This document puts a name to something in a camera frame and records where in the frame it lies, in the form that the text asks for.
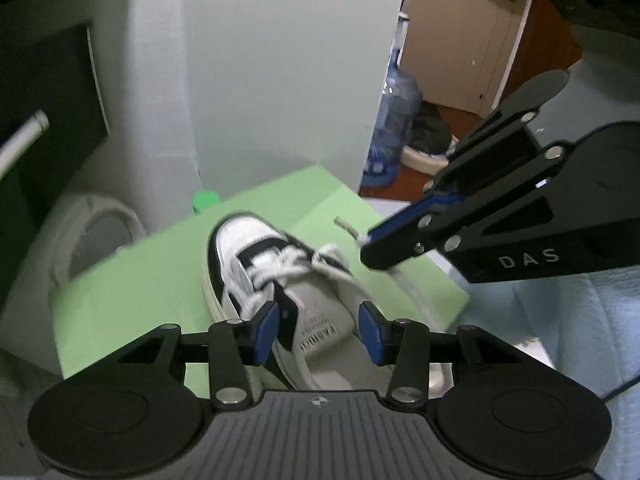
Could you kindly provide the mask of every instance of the beige cabinet door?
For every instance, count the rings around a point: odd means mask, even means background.
[[[486,116],[508,65],[526,0],[405,0],[402,69],[424,99]]]

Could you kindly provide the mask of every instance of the green table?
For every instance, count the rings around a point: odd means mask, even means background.
[[[163,323],[183,333],[204,332],[211,318],[204,295],[206,241],[225,215],[250,210],[313,247],[336,242],[355,277],[388,319],[420,320],[409,297],[386,274],[366,269],[351,237],[333,224],[341,216],[361,232],[380,215],[327,170],[312,167],[213,205],[125,248],[62,288],[52,301],[53,328],[63,375],[69,377]],[[403,270],[449,324],[468,297],[427,257]],[[206,365],[191,365],[186,384],[209,396]]]

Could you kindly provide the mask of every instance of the water bottle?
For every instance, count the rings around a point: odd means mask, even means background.
[[[416,80],[398,68],[408,21],[408,16],[401,13],[362,175],[363,186],[388,186],[398,177],[402,148],[422,103]]]

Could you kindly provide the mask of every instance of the white stick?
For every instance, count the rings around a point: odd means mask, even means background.
[[[25,122],[9,140],[0,146],[0,180],[9,173],[24,152],[49,128],[49,119],[42,110]]]

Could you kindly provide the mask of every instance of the red-brown floor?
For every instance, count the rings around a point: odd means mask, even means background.
[[[447,121],[451,133],[457,138],[464,137],[482,119],[476,114],[438,106],[441,117]],[[388,200],[418,200],[422,196],[424,184],[432,177],[405,166],[401,166],[398,178],[385,187],[361,187],[359,195],[365,198],[386,198]]]

